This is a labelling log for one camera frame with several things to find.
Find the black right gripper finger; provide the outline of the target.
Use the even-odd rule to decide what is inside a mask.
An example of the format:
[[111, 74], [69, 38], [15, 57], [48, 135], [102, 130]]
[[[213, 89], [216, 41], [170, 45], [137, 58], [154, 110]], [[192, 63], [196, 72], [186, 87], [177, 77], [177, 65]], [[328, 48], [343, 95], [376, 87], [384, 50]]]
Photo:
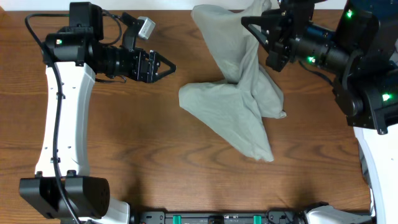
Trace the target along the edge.
[[242, 22], [242, 25], [256, 38], [262, 48], [269, 52], [269, 21]]
[[272, 28], [279, 21], [280, 14], [273, 12], [265, 12], [261, 16], [247, 16], [241, 18], [241, 23], [244, 27], [248, 27], [248, 25], [257, 25], [262, 28]]

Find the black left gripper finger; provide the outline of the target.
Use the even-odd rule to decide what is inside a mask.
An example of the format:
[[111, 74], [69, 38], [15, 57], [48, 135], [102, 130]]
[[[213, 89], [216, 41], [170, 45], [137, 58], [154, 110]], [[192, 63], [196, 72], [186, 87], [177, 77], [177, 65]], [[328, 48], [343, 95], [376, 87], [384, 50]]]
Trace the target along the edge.
[[157, 67], [153, 67], [150, 69], [150, 83], [155, 83], [159, 80], [161, 80], [162, 78], [174, 73], [176, 71], [175, 67], [170, 67], [168, 70], [163, 71], [163, 72], [158, 72], [158, 68]]
[[150, 51], [150, 59], [152, 60], [153, 71], [158, 71], [162, 64], [169, 66], [169, 72], [176, 71], [176, 65], [156, 51]]

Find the khaki green shorts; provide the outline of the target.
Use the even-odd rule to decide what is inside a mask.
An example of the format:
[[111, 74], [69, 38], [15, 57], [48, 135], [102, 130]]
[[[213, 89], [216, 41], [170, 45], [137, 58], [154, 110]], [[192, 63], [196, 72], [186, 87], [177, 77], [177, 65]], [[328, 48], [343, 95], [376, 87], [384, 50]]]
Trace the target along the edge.
[[178, 92], [179, 105], [236, 150], [255, 160], [272, 162], [263, 118], [286, 117], [284, 94], [259, 64], [259, 42], [241, 23], [271, 9], [267, 0], [253, 1], [241, 12], [202, 4], [191, 17], [224, 78], [188, 83]]

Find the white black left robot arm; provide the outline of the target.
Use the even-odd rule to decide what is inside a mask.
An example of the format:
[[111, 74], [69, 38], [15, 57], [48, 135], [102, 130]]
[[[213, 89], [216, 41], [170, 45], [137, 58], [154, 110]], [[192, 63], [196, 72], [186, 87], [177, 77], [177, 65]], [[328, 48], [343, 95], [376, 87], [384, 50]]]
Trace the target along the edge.
[[109, 12], [90, 2], [73, 2], [69, 24], [39, 41], [48, 85], [45, 135], [32, 178], [19, 183], [20, 196], [43, 217], [62, 223], [134, 223], [128, 203], [112, 198], [109, 183], [93, 177], [87, 155], [90, 97], [98, 74], [154, 83], [176, 66], [156, 51], [136, 47], [155, 23], [128, 13], [112, 15], [118, 38], [104, 42]]

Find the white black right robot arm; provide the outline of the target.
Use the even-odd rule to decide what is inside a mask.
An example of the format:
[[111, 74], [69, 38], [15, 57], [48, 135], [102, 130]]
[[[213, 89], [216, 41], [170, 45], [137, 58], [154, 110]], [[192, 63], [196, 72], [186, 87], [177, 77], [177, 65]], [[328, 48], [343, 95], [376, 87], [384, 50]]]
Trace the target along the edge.
[[313, 22], [314, 1], [280, 1], [279, 8], [246, 16], [242, 25], [279, 72], [298, 62], [330, 81], [336, 104], [358, 141], [371, 194], [368, 213], [337, 210], [319, 202], [301, 212], [275, 210], [267, 223], [397, 222], [397, 2], [348, 0], [338, 27]]

